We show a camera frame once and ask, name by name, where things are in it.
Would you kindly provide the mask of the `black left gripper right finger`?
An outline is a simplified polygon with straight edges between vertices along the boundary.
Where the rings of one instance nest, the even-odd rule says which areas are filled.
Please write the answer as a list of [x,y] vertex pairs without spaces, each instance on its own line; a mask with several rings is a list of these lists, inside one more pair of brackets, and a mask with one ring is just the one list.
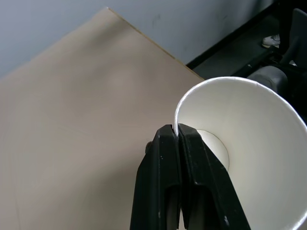
[[251,230],[229,174],[196,129],[178,125],[186,230]]

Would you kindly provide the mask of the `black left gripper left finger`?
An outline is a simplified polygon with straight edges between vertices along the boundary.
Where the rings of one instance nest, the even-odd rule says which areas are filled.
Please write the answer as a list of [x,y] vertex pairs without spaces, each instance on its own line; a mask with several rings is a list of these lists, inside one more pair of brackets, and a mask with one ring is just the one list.
[[147,143],[137,170],[130,230],[177,230],[181,185],[178,138],[164,125]]

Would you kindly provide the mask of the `white paper cup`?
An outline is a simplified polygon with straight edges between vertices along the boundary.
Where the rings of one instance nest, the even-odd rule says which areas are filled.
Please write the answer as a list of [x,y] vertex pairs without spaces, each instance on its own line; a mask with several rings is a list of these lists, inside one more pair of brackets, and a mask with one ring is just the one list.
[[268,87],[205,80],[180,99],[174,125],[196,129],[227,169],[251,230],[299,230],[307,220],[307,125]]

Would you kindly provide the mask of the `white sneaker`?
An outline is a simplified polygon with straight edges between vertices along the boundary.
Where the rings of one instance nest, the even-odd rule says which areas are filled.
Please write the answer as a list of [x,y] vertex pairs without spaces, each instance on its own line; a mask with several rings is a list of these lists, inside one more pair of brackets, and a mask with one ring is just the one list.
[[271,35],[268,37],[263,38],[261,45],[264,48],[276,47],[279,48],[280,45],[280,35]]

